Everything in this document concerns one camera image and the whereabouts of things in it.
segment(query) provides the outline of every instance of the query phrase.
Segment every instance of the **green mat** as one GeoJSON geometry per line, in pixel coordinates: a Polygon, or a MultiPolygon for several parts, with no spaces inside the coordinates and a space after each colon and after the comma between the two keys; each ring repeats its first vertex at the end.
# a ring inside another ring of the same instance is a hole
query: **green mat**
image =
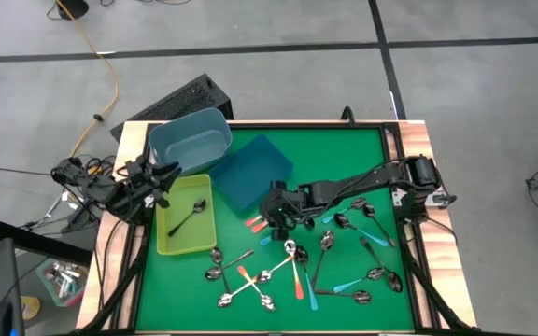
{"type": "MultiPolygon", "coordinates": [[[[365,172],[384,160],[377,130],[233,130],[231,151],[236,151],[258,134],[267,136],[293,162],[294,169],[287,181],[289,189],[305,182],[344,179],[365,172]]],[[[375,206],[377,218],[398,242],[389,191],[382,189],[362,196],[375,206]]],[[[243,265],[254,276],[261,270],[273,268],[287,256],[283,243],[260,246],[259,241],[269,234],[269,230],[254,234],[244,225],[246,219],[258,215],[258,208],[235,214],[217,191],[213,191],[213,200],[218,246],[223,250],[226,262],[254,248],[254,255],[237,264],[243,265]]],[[[326,216],[348,206],[351,200],[344,200],[326,216]]],[[[347,217],[360,229],[382,237],[378,227],[361,211],[350,210],[347,217]]],[[[359,243],[357,232],[338,229],[333,223],[323,224],[318,218],[313,231],[300,226],[290,232],[291,238],[308,251],[310,277],[319,259],[319,237],[326,230],[334,231],[335,244],[325,254],[317,288],[332,290],[334,286],[363,277],[377,266],[359,243]]],[[[377,244],[374,248],[386,265],[402,277],[402,293],[391,291],[385,277],[378,281],[365,280],[346,292],[367,290],[373,296],[369,304],[359,305],[347,297],[317,296],[319,309],[312,311],[304,270],[298,266],[304,289],[304,300],[299,301],[294,295],[289,263],[274,272],[269,284],[260,286],[264,294],[273,297],[275,312],[269,313],[262,308],[259,294],[252,287],[235,296],[230,306],[220,309],[217,299],[224,292],[223,284],[220,280],[210,282],[204,277],[205,271],[214,266],[208,251],[161,256],[157,253],[156,230],[153,228],[136,330],[413,330],[400,250],[377,244]]],[[[236,270],[237,265],[226,270],[231,290],[246,283],[236,270]]]]}

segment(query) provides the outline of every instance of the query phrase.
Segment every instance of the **wooden board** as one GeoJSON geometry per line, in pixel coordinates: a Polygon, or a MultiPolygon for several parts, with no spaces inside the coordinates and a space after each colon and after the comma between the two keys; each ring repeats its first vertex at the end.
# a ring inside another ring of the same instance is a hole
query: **wooden board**
{"type": "MultiPolygon", "coordinates": [[[[391,122],[391,120],[362,120],[357,122],[391,122]]],[[[238,123],[346,123],[344,120],[231,120],[230,124],[238,123]]],[[[427,127],[424,121],[398,121],[400,125],[401,136],[403,140],[403,150],[406,156],[423,154],[427,157],[432,157],[431,142],[427,133],[427,127]]],[[[142,154],[146,141],[148,121],[128,121],[124,124],[123,134],[120,140],[120,146],[118,149],[116,167],[114,172],[117,171],[126,161],[135,160],[140,154],[142,154]]],[[[451,222],[449,215],[445,210],[430,210],[430,217],[442,222],[451,228],[451,222]]],[[[103,215],[101,220],[101,226],[97,235],[96,249],[101,256],[100,261],[103,260],[106,241],[109,237],[111,229],[117,222],[117,219],[108,213],[103,215]]],[[[113,289],[118,284],[121,258],[123,249],[126,244],[127,226],[123,223],[116,229],[112,237],[111,244],[109,245],[109,251],[107,254],[107,268],[104,283],[105,298],[111,294],[113,289]]],[[[423,224],[421,226],[423,239],[425,242],[425,249],[427,253],[427,259],[430,266],[432,282],[435,288],[442,295],[447,304],[452,308],[458,317],[471,326],[475,326],[473,306],[468,294],[468,288],[464,280],[464,274],[460,263],[460,255],[458,249],[454,244],[453,237],[445,231],[432,226],[430,224],[423,224]]],[[[142,231],[136,234],[134,252],[137,251],[142,231]]],[[[97,277],[97,269],[94,259],[91,262],[91,268],[89,271],[89,278],[87,286],[82,299],[82,305],[80,307],[80,313],[78,315],[77,328],[81,328],[91,322],[92,318],[96,315],[99,304],[100,287],[97,277]]],[[[420,285],[416,282],[418,288],[418,303],[420,306],[420,313],[423,321],[423,325],[428,327],[431,322],[429,318],[429,311],[427,309],[427,302],[424,292],[420,289],[420,285]]],[[[132,305],[134,284],[132,284],[124,294],[124,301],[120,315],[120,328],[126,328],[128,325],[128,318],[130,307],[132,305]]]]}

